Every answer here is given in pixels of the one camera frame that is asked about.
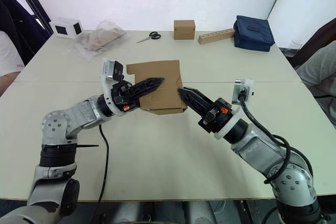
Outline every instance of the navy blue bag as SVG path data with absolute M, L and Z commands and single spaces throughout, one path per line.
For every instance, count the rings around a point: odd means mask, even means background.
M 233 28 L 235 47 L 269 52 L 270 47 L 275 43 L 267 20 L 237 16 Z

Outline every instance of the wooden block with holes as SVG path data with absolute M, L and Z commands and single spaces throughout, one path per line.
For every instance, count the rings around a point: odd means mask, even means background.
M 234 36 L 234 34 L 235 34 L 235 31 L 232 28 L 221 30 L 221 31 L 214 31 L 212 33 L 200 35 L 198 37 L 198 43 L 203 45 L 203 44 L 207 44 L 210 42 L 215 42 L 218 40 L 230 38 Z

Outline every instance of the scissors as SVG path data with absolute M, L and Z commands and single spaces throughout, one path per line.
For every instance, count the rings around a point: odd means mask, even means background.
M 148 39 L 160 39 L 160 38 L 161 38 L 161 34 L 158 34 L 157 31 L 153 31 L 148 35 L 148 37 L 146 39 L 140 40 L 137 43 L 143 42 L 143 41 L 148 40 Z

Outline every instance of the white box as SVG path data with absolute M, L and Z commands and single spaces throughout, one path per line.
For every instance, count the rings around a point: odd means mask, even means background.
M 82 24 L 77 19 L 58 18 L 49 24 L 57 37 L 74 39 L 83 32 Z

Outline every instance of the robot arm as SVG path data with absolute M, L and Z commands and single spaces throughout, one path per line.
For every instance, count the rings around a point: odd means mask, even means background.
M 249 105 L 252 88 L 251 80 L 236 81 L 233 103 Z M 255 124 L 247 124 L 241 119 L 242 107 L 233 111 L 224 99 L 213 102 L 195 89 L 181 88 L 180 94 L 202 117 L 198 123 L 202 128 L 215 133 L 217 139 L 223 137 L 230 142 L 239 157 L 267 178 L 265 184 L 270 183 L 272 187 L 283 222 L 323 222 L 313 177 L 303 154 L 293 148 L 288 151 L 281 148 Z
M 35 168 L 27 206 L 5 215 L 1 224 L 51 224 L 73 213 L 79 195 L 79 182 L 71 178 L 77 168 L 76 148 L 90 146 L 78 144 L 78 133 L 107 122 L 113 115 L 135 110 L 140 106 L 139 97 L 155 91 L 164 81 L 148 78 L 132 85 L 123 80 L 122 69 L 117 61 L 105 61 L 101 73 L 104 94 L 43 118 L 40 163 Z

